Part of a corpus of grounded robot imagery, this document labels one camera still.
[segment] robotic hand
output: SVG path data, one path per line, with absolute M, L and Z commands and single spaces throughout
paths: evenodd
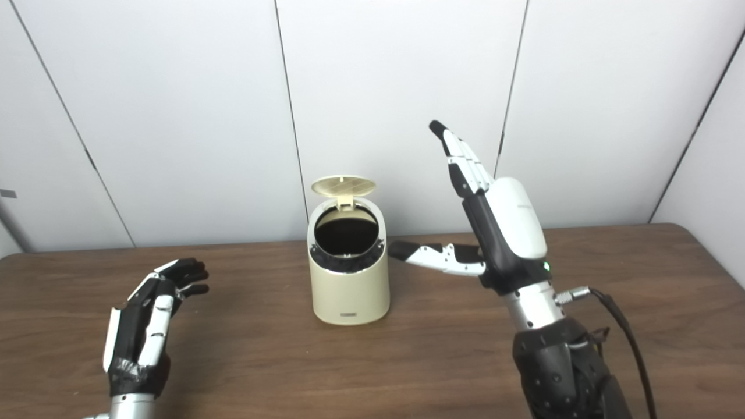
M 151 419 L 155 399 L 168 380 L 171 360 L 165 353 L 168 324 L 181 303 L 209 291 L 204 263 L 176 259 L 156 268 L 127 299 L 113 308 L 104 348 L 111 412 L 86 419 Z
M 509 177 L 494 180 L 464 141 L 438 121 L 429 127 L 443 144 L 479 246 L 394 242 L 389 255 L 479 277 L 506 300 L 517 329 L 513 359 L 535 419 L 631 418 L 616 378 L 595 349 L 604 335 L 588 333 L 562 310 L 591 290 L 554 292 L 546 241 L 523 186 Z

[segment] panel seam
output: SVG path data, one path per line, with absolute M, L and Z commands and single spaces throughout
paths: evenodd
M 93 158 L 91 157 L 91 154 L 88 151 L 88 148 L 86 147 L 86 143 L 83 141 L 83 137 L 80 135 L 80 131 L 77 129 L 77 125 L 75 124 L 75 121 L 73 120 L 72 115 L 70 114 L 70 111 L 67 108 L 67 104 L 65 104 L 65 101 L 62 99 L 60 90 L 57 88 L 57 84 L 54 82 L 54 79 L 52 78 L 51 73 L 49 72 L 49 69 L 46 66 L 46 63 L 44 62 L 44 59 L 42 58 L 42 55 L 39 53 L 37 44 L 34 42 L 34 39 L 31 37 L 31 33 L 29 33 L 28 31 L 28 28 L 26 27 L 26 23 L 23 21 L 23 18 L 21 17 L 21 13 L 18 11 L 18 8 L 16 7 L 16 3 L 13 0 L 8 0 L 8 1 L 10 2 L 10 6 L 13 8 L 13 12 L 16 14 L 16 18 L 18 18 L 18 21 L 20 22 L 21 27 L 23 28 L 23 31 L 26 33 L 28 42 L 31 43 L 31 48 L 34 49 L 34 53 L 37 55 L 37 58 L 39 59 L 39 62 L 41 63 L 42 68 L 44 69 L 44 73 L 46 74 L 47 79 L 49 79 L 49 83 L 54 89 L 54 93 L 57 95 L 57 99 L 59 99 L 60 104 L 62 105 L 62 108 L 65 110 L 65 115 L 67 115 L 67 119 L 70 121 L 70 124 L 72 125 L 72 129 L 75 131 L 77 140 L 80 142 L 80 145 L 83 147 L 83 151 L 85 151 L 86 156 L 88 157 L 88 160 L 90 161 L 91 166 L 93 167 L 93 171 L 95 171 L 96 175 L 98 176 L 98 180 L 101 182 L 101 185 L 103 186 L 104 191 L 106 192 L 106 195 L 109 198 L 109 202 L 111 202 L 111 205 L 114 208 L 114 211 L 116 212 L 116 216 L 119 218 L 119 222 L 121 222 L 121 226 L 124 228 L 124 232 L 127 234 L 127 237 L 132 243 L 132 246 L 136 248 L 137 245 L 135 244 L 135 241 L 132 239 L 132 234 L 130 234 L 130 231 L 127 228 L 127 225 L 124 223 L 124 219 L 121 217 L 119 208 L 116 206 L 116 203 L 114 202 L 114 198 L 111 196 L 111 192 L 109 192 L 109 188 L 106 186 L 106 183 L 104 182 L 104 179 L 102 178 L 101 173 L 98 171 L 98 168 L 93 163 Z
M 708 101 L 706 102 L 706 106 L 704 106 L 703 108 L 703 112 L 701 112 L 701 116 L 699 117 L 698 122 L 696 123 L 696 127 L 694 127 L 694 130 L 691 133 L 691 136 L 688 137 L 688 141 L 685 143 L 685 147 L 683 148 L 683 151 L 680 154 L 680 157 L 678 158 L 678 162 L 675 164 L 673 173 L 670 174 L 670 178 L 668 179 L 668 182 L 665 184 L 665 188 L 662 190 L 662 194 L 659 196 L 659 199 L 657 200 L 657 205 L 654 206 L 654 209 L 652 210 L 652 215 L 650 215 L 650 218 L 649 218 L 649 221 L 647 221 L 647 224 L 652 223 L 652 220 L 654 219 L 654 216 L 657 213 L 657 210 L 659 210 L 660 204 L 662 204 L 662 200 L 665 198 L 665 194 L 668 193 L 668 189 L 670 188 L 670 185 L 672 184 L 673 179 L 675 178 L 675 174 L 678 172 L 678 169 L 680 168 L 680 164 L 685 158 L 686 153 L 688 153 L 688 149 L 691 147 L 691 143 L 693 142 L 694 137 L 696 136 L 696 133 L 698 133 L 699 127 L 701 126 L 703 119 L 706 117 L 706 113 L 708 112 L 708 109 L 711 106 L 711 103 L 714 101 L 714 97 L 717 95 L 717 92 L 719 91 L 719 87 L 722 85 L 722 80 L 724 80 L 724 77 L 727 75 L 727 72 L 729 71 L 729 66 L 732 65 L 732 61 L 735 59 L 735 55 L 740 50 L 740 45 L 742 45 L 744 37 L 745 37 L 745 29 L 743 29 L 742 33 L 740 34 L 740 39 L 735 44 L 735 50 L 729 56 L 729 60 L 727 60 L 727 64 L 724 66 L 724 70 L 722 71 L 722 74 L 719 76 L 717 85 L 714 87 L 714 90 L 711 92 L 711 95 L 708 97 Z
M 292 119 L 292 135 L 295 139 L 295 153 L 297 155 L 297 169 L 300 173 L 300 189 L 302 191 L 302 202 L 305 206 L 305 223 L 310 222 L 308 214 L 308 198 L 305 196 L 305 181 L 302 176 L 302 161 L 300 160 L 300 146 L 297 143 L 297 129 L 295 127 L 295 111 L 292 107 L 292 94 L 290 93 L 290 76 L 287 73 L 287 60 L 285 59 L 285 43 L 282 40 L 282 25 L 279 23 L 279 6 L 277 0 L 274 0 L 274 12 L 277 18 L 277 32 L 279 33 L 279 49 L 282 51 L 282 68 L 285 70 L 285 84 L 287 85 L 287 98 L 290 102 L 290 118 Z
M 522 24 L 520 25 L 520 37 L 517 42 L 517 51 L 515 53 L 515 66 L 513 66 L 512 78 L 510 79 L 510 91 L 507 93 L 507 106 L 504 108 L 504 120 L 502 122 L 502 132 L 499 136 L 499 149 L 497 150 L 497 161 L 494 163 L 494 178 L 497 177 L 497 167 L 499 167 L 499 157 L 502 155 L 504 147 L 504 131 L 507 129 L 507 117 L 510 114 L 510 103 L 512 102 L 513 88 L 515 86 L 515 76 L 517 75 L 517 64 L 520 59 L 520 50 L 522 48 L 522 37 L 525 33 L 525 21 L 527 21 L 527 8 L 530 0 L 525 0 L 525 11 L 522 14 Z

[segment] lid hinge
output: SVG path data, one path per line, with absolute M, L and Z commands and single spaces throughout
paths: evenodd
M 339 211 L 352 211 L 355 208 L 355 197 L 343 195 L 336 197 L 336 209 Z

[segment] white wall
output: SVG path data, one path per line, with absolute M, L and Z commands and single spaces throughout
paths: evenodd
M 303 237 L 272 0 L 16 3 L 138 246 Z
M 0 259 L 13 253 L 20 253 L 16 240 L 10 235 L 5 225 L 0 222 Z
M 646 222 L 745 28 L 736 0 L 16 4 L 116 205 L 3 3 L 0 215 L 33 251 L 301 239 L 329 174 L 392 234 L 468 230 L 427 125 L 491 170 L 505 114 L 545 227 Z
M 468 230 L 430 133 L 494 169 L 524 1 L 278 0 L 308 210 L 318 178 L 378 184 L 391 234 Z
M 653 222 L 687 228 L 745 286 L 745 51 L 739 49 Z
M 545 227 L 646 223 L 745 28 L 745 1 L 531 1 L 498 175 Z
M 0 1 L 2 219 L 30 251 L 131 247 L 8 1 Z

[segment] wood grain surface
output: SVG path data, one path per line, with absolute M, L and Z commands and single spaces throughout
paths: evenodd
M 592 285 L 627 314 L 661 418 L 745 418 L 745 292 L 670 224 L 547 230 L 557 289 Z M 475 243 L 471 235 L 422 242 Z M 81 418 L 109 408 L 109 310 L 153 268 L 194 256 L 209 294 L 171 322 L 158 419 L 528 418 L 513 325 L 474 278 L 392 261 L 388 315 L 314 317 L 303 242 L 9 256 L 0 261 L 0 418 Z M 621 331 L 588 299 L 567 308 L 613 326 L 606 358 L 636 418 L 644 397 Z

